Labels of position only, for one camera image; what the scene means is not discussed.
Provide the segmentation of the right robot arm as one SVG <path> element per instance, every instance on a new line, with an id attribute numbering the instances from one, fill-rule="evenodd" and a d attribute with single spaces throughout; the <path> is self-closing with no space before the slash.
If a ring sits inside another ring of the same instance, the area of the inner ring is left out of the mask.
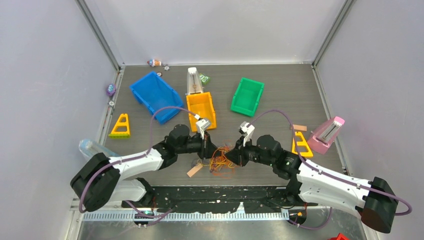
<path id="1" fill-rule="evenodd" d="M 291 205 L 301 202 L 332 207 L 359 218 L 369 228 L 389 234 L 398 200 L 389 196 L 394 192 L 380 177 L 373 180 L 351 177 L 322 167 L 281 147 L 271 135 L 260 136 L 252 144 L 241 137 L 225 157 L 239 166 L 255 162 L 271 166 L 273 172 L 287 180 L 285 198 Z"/>

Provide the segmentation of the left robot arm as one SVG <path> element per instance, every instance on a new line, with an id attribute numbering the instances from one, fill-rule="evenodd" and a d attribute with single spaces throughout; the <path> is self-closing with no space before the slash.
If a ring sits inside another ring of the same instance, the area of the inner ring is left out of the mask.
<path id="1" fill-rule="evenodd" d="M 150 149 L 121 157 L 95 154 L 71 179 L 82 212 L 94 212 L 109 202 L 132 201 L 148 207 L 155 192 L 139 174 L 171 166 L 181 154 L 195 153 L 210 159 L 217 150 L 208 132 L 190 135 L 188 126 L 177 124 L 164 140 Z"/>

